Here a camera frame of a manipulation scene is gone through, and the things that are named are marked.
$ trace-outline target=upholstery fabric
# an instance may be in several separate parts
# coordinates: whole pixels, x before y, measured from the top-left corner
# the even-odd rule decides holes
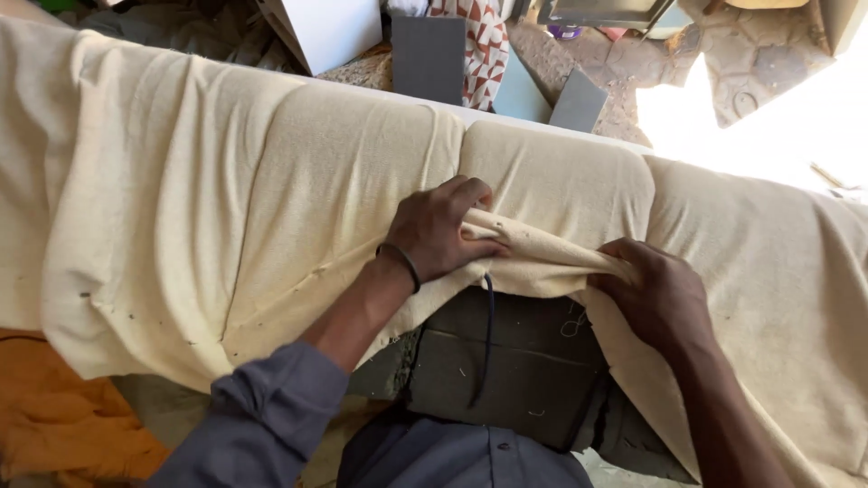
[[[800,487],[868,486],[868,210],[614,144],[0,18],[0,320],[84,378],[206,391],[292,340],[373,255],[401,198],[457,172],[510,245],[426,284],[368,351],[491,272],[586,305],[615,379],[698,474],[677,385],[588,273],[628,235],[690,261],[715,332]]]

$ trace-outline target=hand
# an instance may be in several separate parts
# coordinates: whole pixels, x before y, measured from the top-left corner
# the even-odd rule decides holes
[[[461,220],[477,201],[490,205],[491,188],[478,178],[461,175],[432,190],[416,192],[398,205],[385,242],[410,256],[423,283],[471,261],[507,255],[507,247],[497,241],[468,241],[461,236]],[[396,251],[383,247],[383,253]]]
[[[702,278],[690,265],[644,242],[622,237],[600,252],[632,264],[641,284],[592,274],[589,285],[612,297],[639,339],[670,359],[686,348],[717,348]]]

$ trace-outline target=blue shirt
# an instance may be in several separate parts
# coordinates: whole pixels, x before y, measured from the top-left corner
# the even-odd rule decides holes
[[[148,486],[292,487],[349,377],[304,342],[242,365],[211,386],[208,415]],[[344,449],[338,488],[590,488],[571,455],[495,427],[387,410]]]

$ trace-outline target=purple container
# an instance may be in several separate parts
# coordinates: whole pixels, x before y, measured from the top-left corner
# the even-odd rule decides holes
[[[568,39],[575,39],[582,33],[582,28],[578,25],[557,25],[552,23],[546,26],[546,29],[549,30],[549,34],[552,37],[557,39],[558,41],[566,41]]]

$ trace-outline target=patterned fabric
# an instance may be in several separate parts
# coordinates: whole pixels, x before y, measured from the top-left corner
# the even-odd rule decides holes
[[[503,21],[486,0],[432,0],[428,16],[467,19],[463,102],[465,107],[488,111],[510,56]]]

